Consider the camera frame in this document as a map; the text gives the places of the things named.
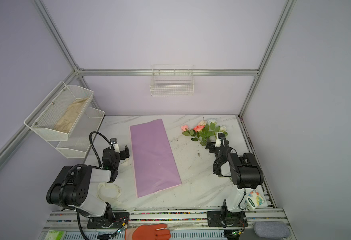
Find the deep pink fake rose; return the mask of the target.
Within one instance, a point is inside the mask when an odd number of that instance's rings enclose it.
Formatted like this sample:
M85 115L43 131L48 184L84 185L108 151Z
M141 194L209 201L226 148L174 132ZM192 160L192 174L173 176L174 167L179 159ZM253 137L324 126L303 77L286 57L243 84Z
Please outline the deep pink fake rose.
M193 128L193 138L191 139L194 142L199 141L202 146L206 146L207 144L207 136L204 131L204 125L197 125Z

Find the white fake rose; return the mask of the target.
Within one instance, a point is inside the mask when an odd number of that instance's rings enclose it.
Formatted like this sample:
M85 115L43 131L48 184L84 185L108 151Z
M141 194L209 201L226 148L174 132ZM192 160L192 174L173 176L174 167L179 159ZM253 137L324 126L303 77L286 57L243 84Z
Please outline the white fake rose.
M219 133L223 133L225 137L228 135L226 126L219 125L216 119L207 120L206 127L208 127L209 138L212 140L216 140Z

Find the cream fake rose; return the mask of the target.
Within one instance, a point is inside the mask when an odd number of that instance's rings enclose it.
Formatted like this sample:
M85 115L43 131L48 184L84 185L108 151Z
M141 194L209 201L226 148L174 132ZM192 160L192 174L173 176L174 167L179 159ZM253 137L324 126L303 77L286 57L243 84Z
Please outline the cream fake rose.
M207 121L205 121L205 120L200 121L198 124L198 127L199 127L199 135L201 137L204 137L207 139L207 138L210 138L212 136L213 131L210 129L210 126L207 123Z

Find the light pink fake rose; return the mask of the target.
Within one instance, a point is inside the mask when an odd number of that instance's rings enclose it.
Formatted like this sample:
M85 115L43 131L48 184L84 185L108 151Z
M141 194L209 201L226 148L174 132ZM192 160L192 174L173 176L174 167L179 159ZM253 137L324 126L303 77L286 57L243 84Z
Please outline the light pink fake rose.
M180 127L182 130L182 134L186 137L191 137L191 140L194 142L199 141L199 137L197 136L197 129L190 129L188 125L183 125Z

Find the pink purple wrapping paper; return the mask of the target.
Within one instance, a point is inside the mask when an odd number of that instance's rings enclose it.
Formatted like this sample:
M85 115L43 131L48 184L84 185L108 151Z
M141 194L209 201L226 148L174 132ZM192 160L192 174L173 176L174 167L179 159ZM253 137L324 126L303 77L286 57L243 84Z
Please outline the pink purple wrapping paper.
M130 126L137 197L181 185L162 119Z

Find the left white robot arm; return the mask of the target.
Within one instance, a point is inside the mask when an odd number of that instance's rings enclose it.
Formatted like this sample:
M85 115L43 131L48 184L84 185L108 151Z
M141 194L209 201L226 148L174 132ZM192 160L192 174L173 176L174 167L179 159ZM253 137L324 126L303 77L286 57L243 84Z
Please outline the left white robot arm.
M93 131L89 134L91 149L96 150L93 136L103 138L108 147L103 154L95 154L96 166L77 164L64 166L50 186L46 201L63 209L74 211L78 216L89 218L89 228L110 228L117 224L127 225L129 214L115 214L112 205L115 199L101 195L101 188L112 187L121 194L114 182L118 176L121 161L130 157L128 146L119 149L117 139L107 139L103 134Z

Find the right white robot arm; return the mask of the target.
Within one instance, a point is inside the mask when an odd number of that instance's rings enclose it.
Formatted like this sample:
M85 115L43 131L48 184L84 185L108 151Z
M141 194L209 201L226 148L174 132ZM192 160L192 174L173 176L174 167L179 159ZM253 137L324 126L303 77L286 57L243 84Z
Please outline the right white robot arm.
M209 225L245 227L245 211L256 210L265 203L264 197L256 189L264 182L261 167L252 153L239 155L230 147L224 133L218 133L216 142L208 142L205 148L215 155L213 174L230 178L234 186L229 197L223 200L219 215L214 217L211 212L207 214Z

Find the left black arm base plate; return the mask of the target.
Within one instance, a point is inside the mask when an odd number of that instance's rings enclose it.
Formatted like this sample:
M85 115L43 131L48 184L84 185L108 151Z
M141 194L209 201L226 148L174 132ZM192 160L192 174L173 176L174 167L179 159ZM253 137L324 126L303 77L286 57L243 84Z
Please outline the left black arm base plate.
M87 229L119 229L123 223L129 222L129 212L113 212L112 219L107 217L91 217L89 218Z

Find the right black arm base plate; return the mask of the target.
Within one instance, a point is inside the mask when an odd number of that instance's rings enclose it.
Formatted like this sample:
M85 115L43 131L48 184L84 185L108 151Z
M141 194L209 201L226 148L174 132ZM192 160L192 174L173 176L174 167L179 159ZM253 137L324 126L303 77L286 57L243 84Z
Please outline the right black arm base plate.
M247 227L247 219L244 211L239 213L227 212L222 214L220 211L208 211L207 223L209 227Z

